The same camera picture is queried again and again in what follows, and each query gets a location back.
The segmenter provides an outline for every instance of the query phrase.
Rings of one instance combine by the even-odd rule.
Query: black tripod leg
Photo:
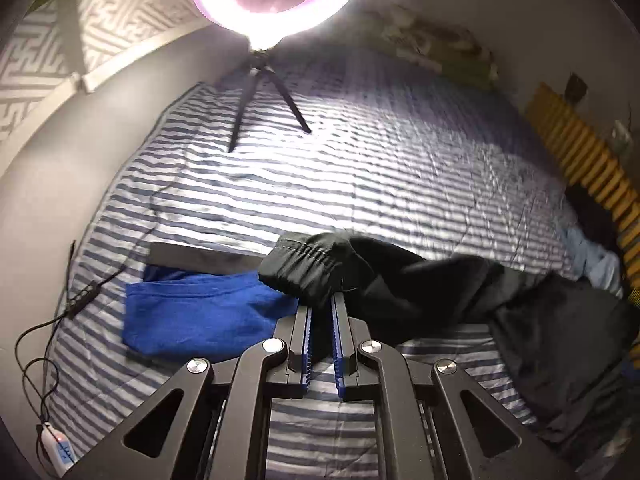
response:
[[[228,152],[231,153],[236,144],[238,143],[238,134],[240,133],[240,126],[242,124],[242,115],[244,115],[244,109],[249,104],[251,99],[254,98],[255,89],[258,87],[258,76],[260,70],[252,68],[247,77],[244,88],[242,89],[242,95],[240,96],[240,103],[238,104],[238,111],[236,112],[236,119],[234,121],[234,129],[231,132],[231,140],[229,141]]]
[[[291,108],[291,111],[296,116],[296,119],[300,123],[300,126],[302,127],[302,129],[306,133],[310,134],[311,128],[308,126],[308,124],[306,124],[305,118],[300,113],[300,110],[298,110],[298,107],[296,106],[295,102],[293,102],[293,99],[291,98],[291,94],[289,94],[289,91],[287,90],[287,87],[284,86],[284,83],[282,82],[282,80],[276,75],[276,73],[273,71],[273,68],[271,68],[268,65],[264,67],[264,72],[266,73],[267,77],[271,80],[271,82],[275,85],[275,87],[278,89],[278,92],[280,92],[280,95],[282,96],[282,98],[287,102],[287,105],[289,105],[289,108]]]

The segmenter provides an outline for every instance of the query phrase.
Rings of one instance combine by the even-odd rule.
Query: mattress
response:
[[[73,293],[111,274],[153,230],[52,345],[60,367],[52,421],[79,456],[177,369],[135,354],[120,337],[125,284],[142,278],[150,241],[266,254],[286,231],[349,230],[429,259],[477,254],[570,273],[554,228],[569,214],[561,179],[504,98],[351,47],[291,42],[273,66],[311,134],[263,82],[227,153],[242,73],[217,87],[197,84],[162,113],[87,228]],[[455,359],[519,420],[534,420],[486,326],[400,349],[428,363]],[[273,402],[267,478],[377,478],[375,448],[372,404],[340,402],[333,365],[321,362],[305,399]]]

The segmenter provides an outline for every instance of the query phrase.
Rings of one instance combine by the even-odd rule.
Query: triangular cutout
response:
[[[462,390],[460,398],[480,443],[482,454],[492,458],[520,445],[519,437],[507,428],[492,411],[469,390]]]
[[[124,437],[124,445],[150,458],[160,456],[184,391],[173,390]]]

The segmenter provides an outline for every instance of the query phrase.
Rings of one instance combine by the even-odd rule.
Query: white wall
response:
[[[30,462],[36,417],[22,396],[15,339],[53,316],[71,240],[80,239],[113,175],[160,112],[196,82],[231,70],[247,51],[242,38],[215,26],[180,38],[94,94],[76,94],[0,179],[0,415]],[[25,339],[23,363],[42,355],[48,336],[43,329]]]
[[[505,93],[523,108],[540,81],[564,91],[571,72],[589,85],[581,109],[598,131],[640,127],[640,39],[609,0],[393,0],[469,28],[497,56]]]

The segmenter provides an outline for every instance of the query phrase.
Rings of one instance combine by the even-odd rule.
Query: patterned wallpaper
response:
[[[68,75],[55,1],[28,14],[0,53],[0,143]]]
[[[146,40],[200,18],[192,0],[78,0],[88,72]],[[28,14],[0,52],[0,143],[69,70],[56,26],[55,0]]]
[[[202,16],[192,0],[79,0],[79,13],[89,72],[135,43]]]

